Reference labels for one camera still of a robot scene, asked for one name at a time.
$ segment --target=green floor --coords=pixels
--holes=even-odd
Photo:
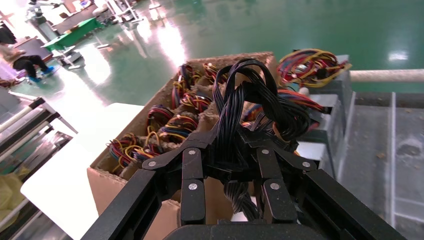
[[[292,49],[320,48],[349,54],[354,70],[423,67],[422,0],[156,1],[162,4],[156,10],[148,10],[148,0],[136,7],[148,19],[139,25],[117,24],[98,33],[110,48],[83,41],[84,69],[61,68],[38,88],[21,84],[13,90],[43,96],[64,116],[79,119],[111,103],[145,104],[192,58],[272,51],[279,59]],[[154,20],[157,15],[162,19]]]

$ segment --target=black wire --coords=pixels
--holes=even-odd
[[[190,76],[187,74],[187,64],[183,64],[179,67],[179,72],[181,73],[182,79],[184,79],[186,88],[191,90],[191,86],[190,86]]]
[[[292,86],[287,85],[286,87],[288,87],[289,89],[293,90],[294,92],[297,92]]]
[[[258,66],[263,72],[265,82],[259,73],[249,66]],[[254,59],[242,59],[234,65],[220,69],[216,79],[227,73],[224,96],[218,81],[215,81],[213,86],[213,99],[220,114],[215,142],[215,162],[228,169],[249,166],[242,151],[234,143],[236,131],[241,127],[244,101],[261,104],[263,108],[263,113],[259,114],[250,129],[264,131],[272,137],[274,129],[270,128],[270,125],[274,122],[278,134],[283,139],[283,146],[288,146],[286,142],[296,140],[308,130],[311,120],[307,112],[301,106],[278,96],[274,78],[263,63]],[[244,81],[235,88],[236,74],[244,75],[250,82]],[[259,218],[259,213],[247,189],[246,182],[224,184],[225,196],[231,201],[234,213],[243,211],[246,218],[252,221]]]

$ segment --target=workbench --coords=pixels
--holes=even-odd
[[[43,47],[49,51],[58,50],[63,51],[66,47],[75,45],[86,34],[97,28],[102,28],[103,25],[96,20],[95,17],[82,21],[78,24],[78,28],[73,32],[64,33],[55,39],[46,43]]]

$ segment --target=seated person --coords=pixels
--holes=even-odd
[[[34,65],[41,68],[43,75],[50,74],[55,69],[52,66],[48,67],[39,55],[24,56],[25,53],[25,51],[9,47],[7,43],[0,42],[0,57],[4,62],[18,71],[25,69],[29,79],[35,83],[40,82],[41,78],[37,77]]]

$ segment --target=white surface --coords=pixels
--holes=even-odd
[[[87,119],[63,149],[31,176],[20,191],[74,240],[79,240],[99,217],[87,168],[143,109],[114,103]]]
[[[322,161],[324,158],[327,158],[325,156],[327,153],[327,147],[324,143],[308,141],[299,141],[298,143],[299,146],[297,146],[296,151],[303,158],[316,161]]]
[[[250,199],[256,205],[256,197],[250,196]],[[233,214],[231,217],[231,222],[247,222],[247,221],[248,219],[242,211],[236,214]]]

